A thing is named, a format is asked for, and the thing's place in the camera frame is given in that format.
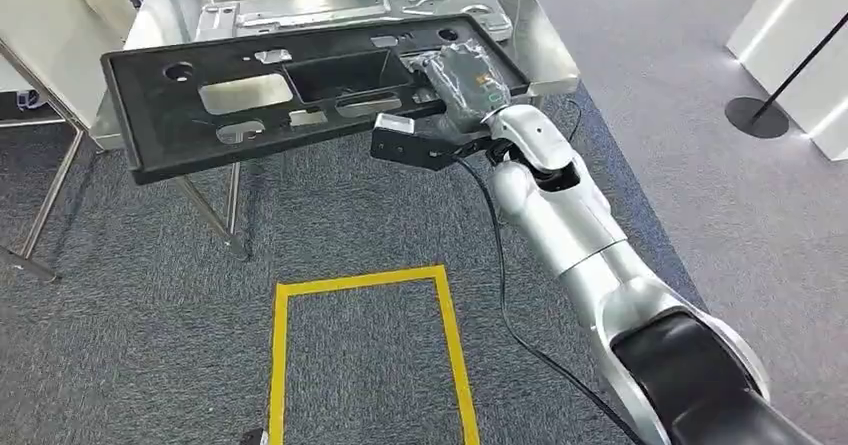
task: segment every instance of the black cable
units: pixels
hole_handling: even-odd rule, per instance
[[[574,108],[577,109],[577,120],[574,122],[574,129],[571,130],[571,135],[568,136],[568,143],[571,143],[574,140],[574,137],[577,135],[577,130],[580,129],[580,123],[583,121],[583,109],[580,108],[580,104],[575,102],[572,99],[568,99],[568,103],[574,105]]]
[[[642,440],[639,437],[639,435],[636,434],[635,431],[633,431],[633,429],[630,427],[630,425],[627,424],[627,422],[625,422],[621,417],[619,417],[618,414],[615,413],[615,411],[612,408],[610,408],[610,406],[607,405],[601,399],[601,397],[599,397],[595,392],[593,392],[589,387],[587,387],[582,381],[580,381],[580,379],[577,378],[573,373],[571,373],[571,371],[569,371],[568,369],[566,369],[565,367],[563,367],[562,365],[557,363],[554,359],[549,357],[547,354],[545,354],[541,350],[535,348],[534,346],[532,346],[529,343],[527,343],[526,341],[524,341],[524,339],[521,338],[518,335],[518,333],[515,332],[515,329],[512,327],[512,322],[509,321],[509,314],[507,313],[506,265],[504,263],[503,242],[501,240],[501,230],[500,230],[500,225],[498,224],[497,212],[495,212],[495,203],[492,200],[492,196],[489,194],[489,189],[486,188],[486,182],[483,180],[483,178],[480,176],[480,174],[477,173],[477,171],[474,170],[471,167],[471,165],[469,165],[468,162],[465,161],[465,159],[463,159],[462,157],[453,156],[453,160],[455,162],[459,163],[462,166],[462,168],[467,170],[468,173],[470,173],[471,176],[474,177],[474,181],[477,182],[477,186],[480,187],[480,191],[483,192],[483,197],[486,199],[486,205],[489,207],[489,214],[491,215],[491,218],[492,218],[492,228],[495,231],[495,245],[497,247],[498,267],[500,269],[501,314],[503,315],[504,323],[506,324],[506,328],[507,328],[507,330],[509,330],[510,335],[512,335],[512,338],[514,338],[515,341],[518,342],[519,345],[524,347],[525,350],[530,352],[531,355],[533,355],[534,357],[536,357],[539,360],[541,360],[542,362],[544,362],[545,365],[554,369],[554,371],[556,371],[557,373],[559,373],[560,375],[565,377],[569,382],[571,382],[572,385],[577,387],[577,389],[580,390],[580,392],[583,395],[585,395],[586,398],[591,400],[592,403],[594,403],[596,407],[598,407],[602,412],[604,412],[604,414],[610,420],[612,420],[612,422],[615,423],[618,426],[618,428],[620,428],[621,431],[624,432],[624,434],[627,435],[627,437],[633,443],[635,443],[637,445],[647,445],[645,443],[645,441]]]

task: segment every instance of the metal frame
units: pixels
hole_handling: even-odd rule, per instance
[[[61,117],[58,119],[47,118],[3,121],[0,122],[0,129],[49,125],[64,122],[73,127],[75,131],[74,139],[71,141],[68,151],[65,152],[62,162],[59,164],[59,170],[56,172],[56,176],[53,177],[53,181],[50,183],[47,196],[44,198],[44,201],[41,203],[41,207],[38,209],[38,214],[35,217],[32,227],[30,227],[29,233],[27,234],[26,240],[24,241],[20,252],[15,253],[6,247],[0,246],[0,260],[9,263],[12,268],[25,270],[37,276],[39,279],[47,283],[51,283],[56,281],[59,278],[59,275],[44,265],[35,262],[32,259],[32,255],[35,251],[35,246],[38,244],[38,240],[41,238],[41,234],[44,231],[44,226],[47,224],[47,219],[50,218],[50,212],[53,211],[53,206],[56,204],[56,198],[58,198],[59,192],[65,184],[65,179],[68,177],[68,171],[71,169],[74,158],[76,158],[77,153],[79,152],[82,139],[86,132],[79,118],[68,107],[66,107],[65,104],[62,103],[61,100],[59,100],[59,98],[56,97],[56,95],[54,95],[53,92],[44,84],[44,82],[42,82],[38,76],[26,66],[20,57],[18,57],[17,54],[15,54],[15,52],[6,45],[6,41],[2,37],[0,37],[0,56],[4,57],[9,64],[12,65],[15,71],[17,71],[18,74],[24,78],[31,87],[33,87],[33,89],[44,97],[47,103]]]
[[[209,204],[209,201],[206,200],[206,197],[194,186],[194,183],[189,180],[188,177],[176,177],[174,178],[174,183],[177,184],[180,191],[191,201],[191,204],[194,205],[194,208],[200,213],[200,216],[212,227],[212,230],[216,235],[221,237],[224,241],[224,245],[230,250],[230,253],[242,262],[246,262],[250,259],[250,255],[247,253],[247,249],[244,248],[244,244],[239,240],[235,235],[236,229],[236,215],[238,213],[238,198],[239,198],[239,182],[240,182],[240,173],[241,172],[241,164],[234,163],[231,166],[230,173],[230,188],[227,193],[227,216],[226,222],[221,220],[221,217],[215,212],[215,209],[212,208],[212,205]]]

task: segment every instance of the wrapped part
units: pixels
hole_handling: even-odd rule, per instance
[[[427,75],[447,105],[450,124],[442,126],[448,125],[456,134],[480,131],[483,120],[509,105],[509,87],[476,40],[423,53],[412,61],[412,66]]]

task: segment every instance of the round hole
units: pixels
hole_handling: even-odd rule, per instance
[[[192,73],[194,73],[194,68],[190,63],[175,63],[170,67],[165,69],[165,76],[170,78],[171,80],[176,80],[178,82],[185,82],[189,78],[191,78]]]
[[[439,36],[442,37],[443,40],[447,40],[449,42],[455,42],[459,39],[459,34],[452,28],[439,30]]]

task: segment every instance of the table leg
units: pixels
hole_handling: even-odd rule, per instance
[[[76,130],[76,135],[74,135],[71,146],[65,153],[65,158],[63,158],[62,163],[59,164],[59,170],[56,172],[56,176],[53,177],[53,182],[50,183],[50,188],[47,190],[47,197],[45,197],[44,201],[41,203],[41,208],[35,216],[35,222],[33,222],[32,227],[27,234],[24,246],[21,247],[20,254],[25,260],[32,258],[32,252],[35,249],[35,245],[38,243],[38,239],[41,238],[41,232],[44,230],[44,225],[50,217],[50,212],[53,211],[53,206],[56,204],[56,198],[59,196],[59,192],[62,190],[62,185],[65,184],[65,179],[68,177],[68,171],[71,169],[71,164],[73,164],[74,158],[76,158],[77,153],[79,152],[80,144],[85,136],[85,132],[77,127],[74,127],[74,130]]]
[[[46,283],[52,283],[59,278],[53,270],[50,270],[43,265],[39,265],[32,260],[27,260],[8,248],[0,247],[0,258],[2,258],[3,261],[8,262],[12,268],[29,272]]]
[[[215,233],[224,240],[224,244],[227,245],[230,252],[237,259],[246,262],[249,256],[244,245],[232,232],[229,231],[227,225],[225,225],[221,218],[218,217],[218,214],[215,213],[215,210],[212,209],[212,206],[209,205],[209,202],[207,202],[206,198],[204,198],[200,193],[200,190],[191,183],[191,180],[189,180],[188,177],[177,177],[174,179],[174,182],[178,187],[180,187],[180,190],[182,190],[185,196],[188,197],[192,205],[194,205],[194,208],[200,212],[200,215],[204,220],[206,220],[206,223],[212,227],[212,230],[214,230]]]
[[[236,233],[236,217],[238,216],[239,185],[241,183],[241,162],[233,164],[230,172],[230,189],[227,192],[227,231],[230,235]]]

